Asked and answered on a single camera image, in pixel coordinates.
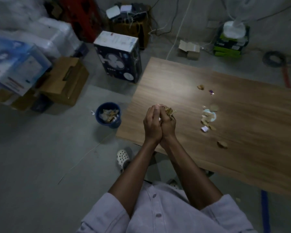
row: person's right hand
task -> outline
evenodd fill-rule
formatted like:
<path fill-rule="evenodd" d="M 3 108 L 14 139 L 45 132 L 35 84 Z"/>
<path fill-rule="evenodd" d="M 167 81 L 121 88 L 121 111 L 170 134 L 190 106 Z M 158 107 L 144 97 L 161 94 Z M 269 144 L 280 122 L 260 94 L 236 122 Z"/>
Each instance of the person's right hand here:
<path fill-rule="evenodd" d="M 176 120 L 170 120 L 170 117 L 166 114 L 165 108 L 163 106 L 159 107 L 160 117 L 161 117 L 161 127 L 163 132 L 163 138 L 159 143 L 163 149 L 167 149 L 168 142 L 173 139 L 176 139 L 175 129 L 176 129 Z"/>

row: shirt sleeve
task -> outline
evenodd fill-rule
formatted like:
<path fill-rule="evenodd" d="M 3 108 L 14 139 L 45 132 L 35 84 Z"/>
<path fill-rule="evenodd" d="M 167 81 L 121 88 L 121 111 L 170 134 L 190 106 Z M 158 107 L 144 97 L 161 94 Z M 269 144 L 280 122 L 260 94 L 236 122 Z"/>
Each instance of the shirt sleeve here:
<path fill-rule="evenodd" d="M 81 222 L 77 233 L 124 233 L 130 218 L 122 204 L 105 193 Z"/>
<path fill-rule="evenodd" d="M 222 196 L 219 201 L 202 209 L 201 212 L 231 233 L 256 232 L 246 215 L 228 194 Z"/>

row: hand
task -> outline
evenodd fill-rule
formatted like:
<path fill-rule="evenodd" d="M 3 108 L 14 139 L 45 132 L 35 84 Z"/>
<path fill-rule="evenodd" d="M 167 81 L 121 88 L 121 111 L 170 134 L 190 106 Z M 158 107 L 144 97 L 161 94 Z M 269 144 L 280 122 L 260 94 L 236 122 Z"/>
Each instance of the hand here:
<path fill-rule="evenodd" d="M 160 116 L 161 116 L 161 127 L 163 132 L 163 138 L 160 142 L 161 147 L 164 150 L 168 148 L 168 142 L 170 140 L 176 139 L 175 129 L 176 129 L 176 120 L 170 120 L 170 117 L 166 114 L 165 108 L 163 106 L 159 107 Z"/>
<path fill-rule="evenodd" d="M 153 105 L 148 109 L 146 117 L 143 120 L 146 133 L 145 143 L 150 143 L 155 145 L 155 147 L 159 144 L 163 136 L 162 128 L 159 123 L 159 114 L 159 105 Z"/>

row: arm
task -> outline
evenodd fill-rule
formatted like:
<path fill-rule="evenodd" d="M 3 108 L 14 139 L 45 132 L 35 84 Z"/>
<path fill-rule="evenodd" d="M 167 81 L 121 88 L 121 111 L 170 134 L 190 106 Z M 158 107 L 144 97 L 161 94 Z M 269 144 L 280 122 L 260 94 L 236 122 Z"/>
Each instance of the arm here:
<path fill-rule="evenodd" d="M 201 210 L 220 200 L 222 193 L 209 180 L 205 172 L 195 164 L 177 140 L 176 120 L 171 121 L 163 107 L 160 107 L 160 116 L 163 131 L 163 139 L 160 144 L 167 152 L 190 204 Z"/>
<path fill-rule="evenodd" d="M 133 161 L 119 176 L 108 191 L 123 205 L 131 217 L 135 203 L 141 190 L 145 173 L 149 166 L 152 154 L 162 139 L 162 129 L 159 123 L 159 106 L 154 105 L 148 109 L 143 121 L 146 138 Z"/>

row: table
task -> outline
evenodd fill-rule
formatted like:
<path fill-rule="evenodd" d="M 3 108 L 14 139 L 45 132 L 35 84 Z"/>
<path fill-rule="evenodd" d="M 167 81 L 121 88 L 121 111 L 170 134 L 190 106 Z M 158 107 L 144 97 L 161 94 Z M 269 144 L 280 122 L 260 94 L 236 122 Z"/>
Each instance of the table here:
<path fill-rule="evenodd" d="M 290 89 L 151 58 L 116 136 L 141 145 L 142 121 L 157 103 L 177 110 L 176 136 L 199 167 L 291 197 Z M 210 104 L 219 106 L 211 123 L 217 130 L 203 133 L 201 114 Z"/>

